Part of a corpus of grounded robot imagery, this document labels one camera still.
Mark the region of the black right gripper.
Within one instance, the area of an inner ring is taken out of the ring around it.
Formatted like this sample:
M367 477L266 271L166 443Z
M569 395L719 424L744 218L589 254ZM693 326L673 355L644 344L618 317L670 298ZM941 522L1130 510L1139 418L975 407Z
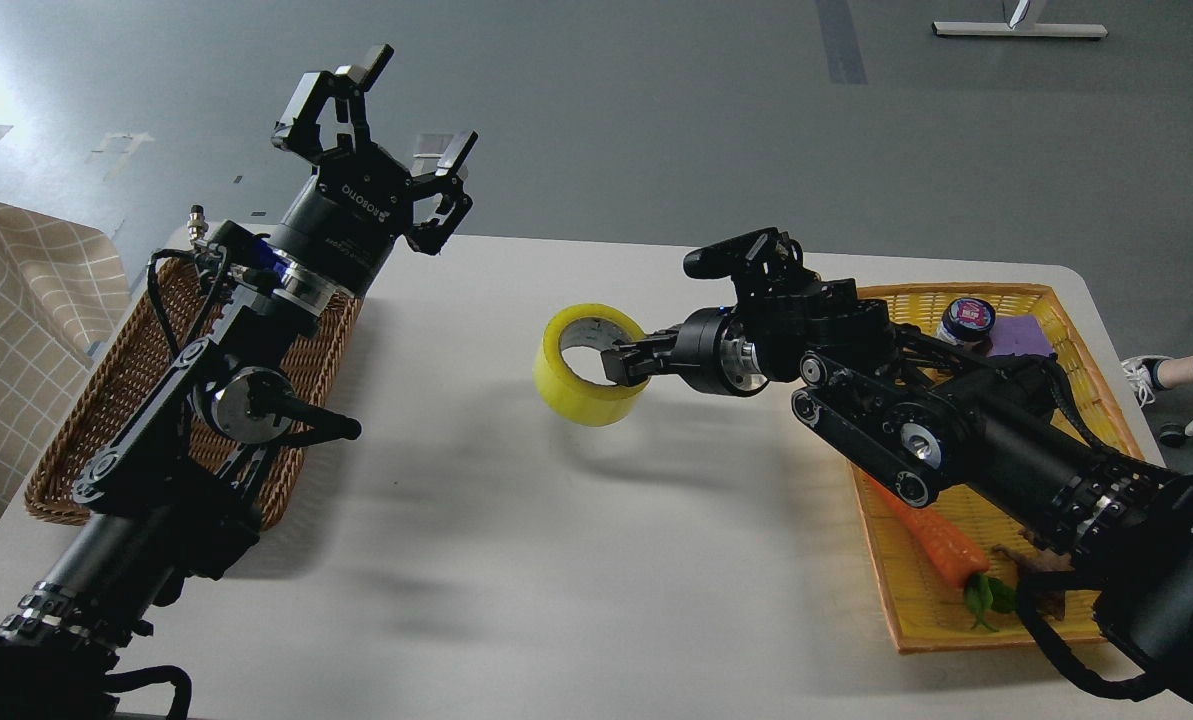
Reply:
M729 308L704 308L680 325L647 333L641 340L616 342L618 356L602 356L606 379L620 387L637 387L656 375L678 375L706 395L752 397L758 393L758 370L743 359L742 324Z

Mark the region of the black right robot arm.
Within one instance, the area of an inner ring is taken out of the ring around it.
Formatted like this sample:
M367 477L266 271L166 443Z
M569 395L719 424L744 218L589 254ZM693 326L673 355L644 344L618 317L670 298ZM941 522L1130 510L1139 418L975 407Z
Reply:
M750 397L802 381L793 414L907 505L965 484L1070 557L1024 578L1016 612L1050 664L1084 693L1193 705L1193 471L1121 454L1084 424L1052 356L979 356L890 319L852 279L806 268L775 228L701 247L696 279L728 278L736 304L602 350L608 381L678 375Z

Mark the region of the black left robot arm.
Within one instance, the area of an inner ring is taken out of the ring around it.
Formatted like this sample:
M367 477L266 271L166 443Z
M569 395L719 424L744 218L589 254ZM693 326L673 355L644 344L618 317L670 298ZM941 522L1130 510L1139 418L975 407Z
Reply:
M476 134L456 135L419 176L369 136L367 91L392 54L372 46L299 79L271 141L311 176L272 232L194 232L181 259L206 300L184 337L147 279L167 370L72 483L87 525L0 623L0 719L113 719L120 694L161 684L174 693L167 715L188 716L188 674L120 674L119 651L152 634L149 607L174 603L188 578L222 577L256 544L282 449L359 436L359 421L299 398L282 360L336 296L366 294L398 240L439 254L472 207L459 173Z

